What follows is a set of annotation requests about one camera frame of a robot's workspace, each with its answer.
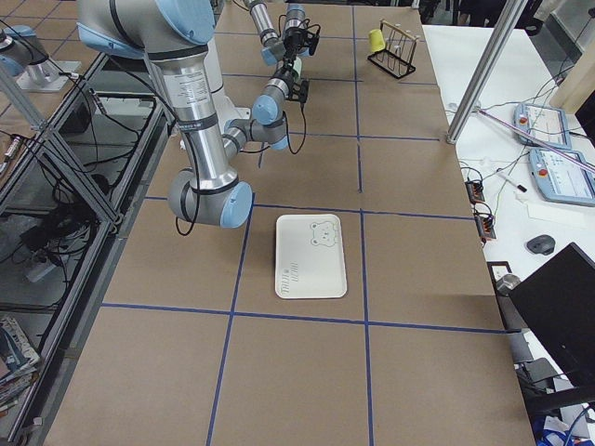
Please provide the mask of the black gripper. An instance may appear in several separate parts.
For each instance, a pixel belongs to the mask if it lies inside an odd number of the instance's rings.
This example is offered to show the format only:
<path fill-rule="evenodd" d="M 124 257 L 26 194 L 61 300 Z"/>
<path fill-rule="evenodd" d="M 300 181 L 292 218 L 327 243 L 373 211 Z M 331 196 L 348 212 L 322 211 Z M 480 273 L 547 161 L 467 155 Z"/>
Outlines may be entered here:
<path fill-rule="evenodd" d="M 293 63 L 302 47 L 302 29 L 288 28 L 284 31 L 284 63 Z"/>

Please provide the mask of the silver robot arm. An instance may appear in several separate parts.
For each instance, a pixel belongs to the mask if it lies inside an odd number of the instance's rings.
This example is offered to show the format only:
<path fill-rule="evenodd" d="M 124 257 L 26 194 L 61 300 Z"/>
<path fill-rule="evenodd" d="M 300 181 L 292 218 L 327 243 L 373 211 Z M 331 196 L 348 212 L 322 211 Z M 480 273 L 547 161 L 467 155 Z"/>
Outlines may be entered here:
<path fill-rule="evenodd" d="M 246 7 L 262 44 L 262 57 L 277 69 L 245 119 L 219 125 L 218 110 L 205 65 L 213 45 L 215 18 L 207 1 L 81 1 L 80 39 L 100 52 L 143 59 L 156 68 L 162 101 L 178 122 L 190 167 L 173 181 L 168 204 L 190 223 L 237 228 L 252 206 L 252 189 L 240 180 L 230 160 L 251 141 L 287 147 L 284 102 L 291 99 L 297 76 L 294 62 L 314 52 L 302 6 L 291 4 L 282 33 L 271 24 L 262 1 Z"/>
<path fill-rule="evenodd" d="M 309 20 L 302 5 L 289 3 L 284 14 L 284 26 L 276 30 L 264 1 L 244 1 L 255 27 L 261 48 L 261 57 L 268 66 L 282 61 L 293 62 L 297 57 L 313 56 L 319 33 L 310 31 Z"/>

